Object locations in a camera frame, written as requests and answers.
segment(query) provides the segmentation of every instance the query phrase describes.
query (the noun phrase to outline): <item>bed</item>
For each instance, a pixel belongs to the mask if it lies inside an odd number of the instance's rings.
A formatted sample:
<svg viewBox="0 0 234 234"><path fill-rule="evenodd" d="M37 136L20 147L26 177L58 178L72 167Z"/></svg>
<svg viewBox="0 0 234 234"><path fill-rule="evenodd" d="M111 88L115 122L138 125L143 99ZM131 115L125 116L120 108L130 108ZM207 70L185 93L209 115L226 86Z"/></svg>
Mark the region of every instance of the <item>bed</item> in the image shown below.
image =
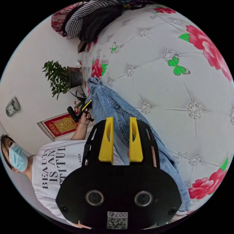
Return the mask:
<svg viewBox="0 0 234 234"><path fill-rule="evenodd" d="M177 215L201 207L234 154L234 83L212 41L178 12L148 5L104 28L78 62L140 111L174 157L191 198Z"/></svg>

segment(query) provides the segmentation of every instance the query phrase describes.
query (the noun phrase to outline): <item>face mask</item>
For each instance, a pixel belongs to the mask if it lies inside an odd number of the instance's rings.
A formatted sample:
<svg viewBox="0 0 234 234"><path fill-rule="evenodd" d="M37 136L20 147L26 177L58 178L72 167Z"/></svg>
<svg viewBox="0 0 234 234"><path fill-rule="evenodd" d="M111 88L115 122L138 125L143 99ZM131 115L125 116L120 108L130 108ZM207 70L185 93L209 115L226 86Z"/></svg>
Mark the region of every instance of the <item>face mask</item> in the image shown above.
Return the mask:
<svg viewBox="0 0 234 234"><path fill-rule="evenodd" d="M11 165L18 171L24 171L28 165L28 157L16 143L9 148L9 159Z"/></svg>

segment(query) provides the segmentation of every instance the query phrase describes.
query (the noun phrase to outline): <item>label sticker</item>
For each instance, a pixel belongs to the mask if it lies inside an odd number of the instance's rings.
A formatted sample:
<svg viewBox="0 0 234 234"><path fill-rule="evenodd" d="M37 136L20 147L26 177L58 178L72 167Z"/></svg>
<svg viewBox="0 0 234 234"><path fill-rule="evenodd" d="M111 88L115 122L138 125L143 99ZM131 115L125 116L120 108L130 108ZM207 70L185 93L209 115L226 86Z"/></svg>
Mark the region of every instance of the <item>label sticker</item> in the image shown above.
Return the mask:
<svg viewBox="0 0 234 234"><path fill-rule="evenodd" d="M107 229L127 229L128 212L107 212Z"/></svg>

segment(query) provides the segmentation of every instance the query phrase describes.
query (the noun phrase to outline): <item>woman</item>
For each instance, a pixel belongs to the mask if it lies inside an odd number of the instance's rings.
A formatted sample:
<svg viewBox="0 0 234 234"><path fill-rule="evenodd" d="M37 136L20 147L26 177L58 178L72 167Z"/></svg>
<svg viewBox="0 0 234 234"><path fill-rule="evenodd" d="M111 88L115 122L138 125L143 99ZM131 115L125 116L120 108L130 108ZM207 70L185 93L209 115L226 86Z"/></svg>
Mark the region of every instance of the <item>woman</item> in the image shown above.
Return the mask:
<svg viewBox="0 0 234 234"><path fill-rule="evenodd" d="M71 140L55 141L42 146L36 155L27 157L24 150L7 135L1 136L2 155L7 165L16 173L25 174L32 182L37 199L55 216L65 219L55 198L60 185L68 174L81 167L85 136L90 113L83 114ZM114 165L123 165L114 149ZM82 228L81 224L68 223Z"/></svg>

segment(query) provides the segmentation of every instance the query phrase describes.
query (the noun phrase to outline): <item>butterfly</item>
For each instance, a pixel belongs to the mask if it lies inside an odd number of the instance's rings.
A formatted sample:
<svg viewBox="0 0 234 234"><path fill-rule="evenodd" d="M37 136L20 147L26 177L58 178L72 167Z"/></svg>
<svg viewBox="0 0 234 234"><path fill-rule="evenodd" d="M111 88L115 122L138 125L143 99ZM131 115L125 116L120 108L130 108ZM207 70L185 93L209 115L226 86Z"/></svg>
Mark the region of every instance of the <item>butterfly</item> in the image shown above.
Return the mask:
<svg viewBox="0 0 234 234"><path fill-rule="evenodd" d="M113 51L116 51L116 49L117 49L117 46L116 46L116 43L114 42L112 45L112 48L110 48L110 50L113 53Z"/></svg>
<svg viewBox="0 0 234 234"><path fill-rule="evenodd" d="M172 59L168 60L167 64L170 67L174 67L173 73L176 76L180 76L181 74L183 74L183 75L191 74L190 70L188 70L187 68L184 68L182 66L179 66L179 55L178 54L175 54L172 57Z"/></svg>

